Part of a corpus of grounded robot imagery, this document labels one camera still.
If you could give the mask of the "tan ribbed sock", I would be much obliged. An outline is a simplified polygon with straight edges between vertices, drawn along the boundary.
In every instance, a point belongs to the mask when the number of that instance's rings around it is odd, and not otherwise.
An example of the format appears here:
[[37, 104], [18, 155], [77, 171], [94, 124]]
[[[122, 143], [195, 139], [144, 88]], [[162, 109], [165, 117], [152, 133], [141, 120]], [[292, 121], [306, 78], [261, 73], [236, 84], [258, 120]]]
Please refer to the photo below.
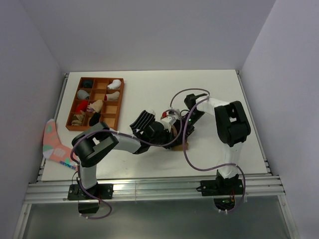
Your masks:
[[171, 141], [174, 142], [169, 146], [173, 151], [183, 151], [183, 129], [179, 126], [172, 126], [170, 130]]

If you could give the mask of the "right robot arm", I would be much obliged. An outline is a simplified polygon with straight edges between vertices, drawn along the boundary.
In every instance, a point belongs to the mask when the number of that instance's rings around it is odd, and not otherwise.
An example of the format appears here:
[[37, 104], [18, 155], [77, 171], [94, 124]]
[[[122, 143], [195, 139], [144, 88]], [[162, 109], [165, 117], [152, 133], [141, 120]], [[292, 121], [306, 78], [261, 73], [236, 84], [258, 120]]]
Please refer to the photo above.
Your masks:
[[[188, 164], [197, 171], [210, 171], [217, 169], [221, 177], [216, 181], [216, 190], [227, 194], [233, 188], [232, 178], [238, 176], [238, 161], [243, 143], [251, 133], [251, 127], [240, 101], [226, 102], [210, 97], [207, 94], [187, 95], [184, 103], [189, 109], [186, 115], [182, 135], [183, 153]], [[215, 117], [217, 134], [223, 143], [222, 164], [200, 169], [192, 165], [186, 154], [186, 134], [188, 128], [193, 126], [205, 113]]]

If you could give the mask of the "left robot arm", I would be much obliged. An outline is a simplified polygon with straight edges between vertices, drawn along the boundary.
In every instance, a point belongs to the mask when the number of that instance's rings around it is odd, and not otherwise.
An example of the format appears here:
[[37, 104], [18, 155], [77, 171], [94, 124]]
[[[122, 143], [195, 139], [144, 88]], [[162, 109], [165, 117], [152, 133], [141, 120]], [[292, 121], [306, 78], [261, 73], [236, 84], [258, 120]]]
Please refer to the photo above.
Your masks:
[[142, 154], [151, 146], [171, 147], [181, 134], [154, 121], [145, 127], [131, 128], [132, 135], [116, 132], [100, 122], [72, 140], [71, 159], [77, 164], [79, 193], [86, 199], [97, 193], [97, 164], [112, 150]]

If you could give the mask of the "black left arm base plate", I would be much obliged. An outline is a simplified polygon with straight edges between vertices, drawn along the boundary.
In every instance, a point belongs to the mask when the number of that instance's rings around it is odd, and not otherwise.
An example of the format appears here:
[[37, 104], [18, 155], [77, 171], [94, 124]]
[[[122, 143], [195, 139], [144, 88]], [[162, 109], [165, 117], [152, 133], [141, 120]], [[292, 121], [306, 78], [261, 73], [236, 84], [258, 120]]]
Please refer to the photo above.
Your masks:
[[[113, 196], [113, 184], [96, 184], [86, 191], [97, 197], [99, 199], [112, 199]], [[86, 194], [79, 184], [72, 184], [69, 187], [69, 192], [67, 200], [69, 201], [78, 201], [78, 200], [92, 200], [93, 198]]]

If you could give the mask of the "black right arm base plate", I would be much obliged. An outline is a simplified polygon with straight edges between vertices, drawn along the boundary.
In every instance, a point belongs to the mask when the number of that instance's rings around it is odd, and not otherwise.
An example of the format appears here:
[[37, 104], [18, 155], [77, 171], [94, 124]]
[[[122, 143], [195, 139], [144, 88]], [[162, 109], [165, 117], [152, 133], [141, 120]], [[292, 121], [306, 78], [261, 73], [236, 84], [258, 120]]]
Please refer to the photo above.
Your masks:
[[238, 174], [227, 179], [224, 179], [221, 175], [217, 175], [214, 180], [200, 181], [200, 186], [196, 190], [202, 196], [231, 196], [242, 195], [244, 193], [244, 186]]

